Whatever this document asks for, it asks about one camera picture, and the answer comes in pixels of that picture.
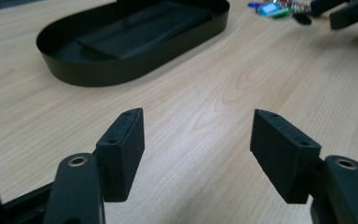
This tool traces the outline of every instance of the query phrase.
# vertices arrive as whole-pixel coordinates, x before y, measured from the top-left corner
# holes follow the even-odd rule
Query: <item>wood grain surface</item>
[[[358,161],[358,23],[304,27],[229,0],[225,32],[144,77],[105,88],[59,81],[38,33],[109,2],[0,10],[2,201],[53,181],[62,159],[92,152],[121,112],[142,107],[145,153],[130,198],[105,204],[107,223],[311,223],[311,198],[287,205],[250,152],[253,113],[282,115],[323,146],[321,158]]]

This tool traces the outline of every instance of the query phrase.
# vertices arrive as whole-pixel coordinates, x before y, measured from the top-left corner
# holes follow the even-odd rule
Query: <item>colorful objects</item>
[[[284,8],[284,9],[275,11],[275,12],[269,14],[268,16],[271,17],[272,19],[279,19],[279,18],[285,17],[287,15],[290,15],[294,12],[295,12],[294,8],[288,7],[288,8]]]
[[[266,3],[266,4],[258,7],[257,13],[262,16],[267,16],[268,14],[278,11],[279,9],[280,9],[280,6],[277,3],[270,2],[270,3]]]

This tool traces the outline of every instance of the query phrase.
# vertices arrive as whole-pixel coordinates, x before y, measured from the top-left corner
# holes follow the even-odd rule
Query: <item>mounting hole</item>
[[[81,166],[84,165],[89,159],[86,157],[75,157],[68,161],[68,165],[75,167],[75,166]]]
[[[338,159],[336,160],[336,164],[348,170],[357,170],[357,165],[351,161]]]
[[[107,140],[107,143],[109,143],[109,144],[116,144],[116,143],[117,143],[117,140],[114,139],[114,138],[112,138],[112,139]]]
[[[300,144],[304,147],[308,147],[310,145],[310,143],[308,143],[306,141],[301,141]]]

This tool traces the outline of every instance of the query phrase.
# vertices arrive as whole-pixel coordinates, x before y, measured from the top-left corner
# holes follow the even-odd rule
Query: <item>screw hole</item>
[[[351,161],[338,159],[336,160],[336,164],[348,170],[357,170],[357,165]]]
[[[75,157],[68,161],[68,165],[72,167],[81,166],[84,165],[87,162],[87,160],[88,159],[86,157]]]
[[[301,145],[303,145],[304,147],[308,147],[310,145],[310,143],[306,142],[306,141],[302,141],[300,142]]]

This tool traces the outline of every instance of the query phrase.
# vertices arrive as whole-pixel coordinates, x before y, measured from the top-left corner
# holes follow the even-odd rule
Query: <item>black plastic tray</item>
[[[226,0],[121,0],[53,22],[36,45],[58,79],[116,85],[221,33],[228,11]]]

